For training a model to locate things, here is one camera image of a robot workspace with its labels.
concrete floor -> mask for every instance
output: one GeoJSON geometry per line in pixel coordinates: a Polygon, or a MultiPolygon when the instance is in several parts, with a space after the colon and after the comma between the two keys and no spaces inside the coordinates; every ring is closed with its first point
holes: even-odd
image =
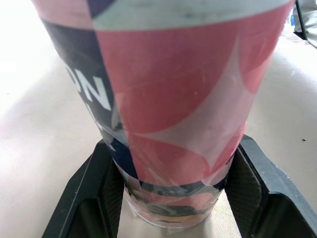
{"type": "MultiPolygon", "coordinates": [[[[15,10],[23,22],[11,13],[1,12],[12,20],[10,26],[0,21],[9,36],[1,39],[0,45],[0,234],[37,238],[67,181],[101,136],[33,8],[21,3],[15,10]]],[[[284,33],[252,108],[246,134],[317,210],[316,58],[315,48],[284,33]]],[[[206,221],[187,231],[174,233],[132,218],[124,202],[119,238],[147,234],[239,237],[224,195],[206,221]]]]}

white curved shape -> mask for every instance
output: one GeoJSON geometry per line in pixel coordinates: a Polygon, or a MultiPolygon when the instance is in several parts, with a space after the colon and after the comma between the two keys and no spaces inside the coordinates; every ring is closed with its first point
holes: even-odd
{"type": "Polygon", "coordinates": [[[264,13],[289,2],[290,0],[116,0],[94,19],[94,28],[137,31],[199,26],[264,13]]]}

white letter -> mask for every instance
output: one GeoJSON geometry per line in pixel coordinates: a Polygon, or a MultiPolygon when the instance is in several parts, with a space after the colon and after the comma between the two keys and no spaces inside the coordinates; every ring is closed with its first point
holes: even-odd
{"type": "Polygon", "coordinates": [[[71,70],[71,68],[70,68],[67,64],[65,64],[65,66],[66,66],[66,69],[68,70],[68,72],[70,73],[71,77],[72,77],[73,80],[74,80],[74,83],[75,83],[75,85],[76,85],[77,91],[80,93],[80,92],[81,92],[81,88],[80,88],[80,84],[79,84],[79,82],[78,82],[76,76],[74,75],[73,71],[71,70]]]}
{"type": "Polygon", "coordinates": [[[97,101],[102,105],[104,109],[107,109],[111,111],[111,106],[108,101],[108,97],[106,94],[105,86],[101,78],[99,77],[93,77],[97,92],[93,88],[93,86],[88,82],[88,80],[85,78],[85,76],[80,72],[79,70],[75,69],[75,72],[77,74],[77,77],[81,83],[81,86],[84,89],[85,95],[89,101],[93,101],[93,99],[90,96],[90,93],[93,94],[93,96],[97,99],[97,101]]]}

gray floor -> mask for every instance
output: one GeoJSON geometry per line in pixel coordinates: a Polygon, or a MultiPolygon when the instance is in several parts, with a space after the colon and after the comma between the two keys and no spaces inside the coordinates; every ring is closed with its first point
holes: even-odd
{"type": "MultiPolygon", "coordinates": [[[[0,234],[37,238],[67,181],[101,137],[33,9],[26,4],[16,11],[27,20],[12,19],[5,29],[11,35],[0,46],[0,234]],[[21,24],[33,27],[13,30],[21,24]]],[[[10,19],[10,12],[3,14],[10,19]]],[[[316,49],[284,33],[246,133],[317,210],[316,59],[316,49]]],[[[124,202],[118,237],[148,234],[239,237],[224,195],[206,221],[178,233],[133,218],[124,202]]]]}

